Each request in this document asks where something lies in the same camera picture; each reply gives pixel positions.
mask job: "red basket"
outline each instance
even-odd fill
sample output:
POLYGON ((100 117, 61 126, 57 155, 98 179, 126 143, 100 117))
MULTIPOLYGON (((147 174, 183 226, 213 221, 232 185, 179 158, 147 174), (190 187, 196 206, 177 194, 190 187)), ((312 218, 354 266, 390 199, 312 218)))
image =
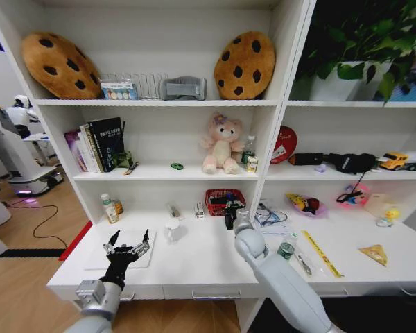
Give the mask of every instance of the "red basket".
POLYGON ((212 216, 225 216, 225 208, 227 205, 224 203, 209 203, 209 198, 221 198, 226 196, 228 193, 231 193, 233 196, 242 201, 244 205, 246 205, 245 198, 238 189, 209 189, 205 194, 205 205, 212 216))

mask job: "cookie-shaped cushion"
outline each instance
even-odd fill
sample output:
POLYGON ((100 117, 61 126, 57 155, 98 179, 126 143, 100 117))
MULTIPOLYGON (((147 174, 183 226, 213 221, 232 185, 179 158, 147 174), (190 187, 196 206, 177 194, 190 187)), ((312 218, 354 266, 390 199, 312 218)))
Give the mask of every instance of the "cookie-shaped cushion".
POLYGON ((22 44, 33 78, 59 99, 95 99, 101 94, 98 72, 72 42, 54 33, 31 33, 22 44))
POLYGON ((249 31, 234 38, 214 68, 223 99, 255 99, 270 84, 275 48, 263 33, 249 31))

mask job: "yellow toy truck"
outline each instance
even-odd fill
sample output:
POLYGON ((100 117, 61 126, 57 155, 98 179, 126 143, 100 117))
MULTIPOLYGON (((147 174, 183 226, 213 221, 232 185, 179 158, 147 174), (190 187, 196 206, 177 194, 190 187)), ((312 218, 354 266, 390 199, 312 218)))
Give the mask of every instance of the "yellow toy truck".
POLYGON ((416 171, 416 151, 407 153, 389 152, 383 156, 379 166, 387 170, 409 170, 416 171))

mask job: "black book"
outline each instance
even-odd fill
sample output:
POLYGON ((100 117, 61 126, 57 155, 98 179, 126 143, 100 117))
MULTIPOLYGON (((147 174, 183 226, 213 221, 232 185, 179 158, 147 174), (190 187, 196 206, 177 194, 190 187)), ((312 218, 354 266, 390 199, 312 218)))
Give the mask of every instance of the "black book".
POLYGON ((98 156, 101 159, 103 170, 110 172, 116 167, 114 157, 124 152, 122 126, 120 117, 88 121, 98 156))

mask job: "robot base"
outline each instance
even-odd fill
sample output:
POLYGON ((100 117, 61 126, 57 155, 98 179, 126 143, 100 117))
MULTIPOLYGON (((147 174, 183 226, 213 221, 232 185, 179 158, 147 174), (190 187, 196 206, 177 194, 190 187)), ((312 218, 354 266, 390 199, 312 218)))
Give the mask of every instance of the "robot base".
POLYGON ((46 169, 48 172, 44 172, 36 179, 14 177, 8 182, 19 197, 41 196, 63 181, 62 174, 54 166, 46 169))

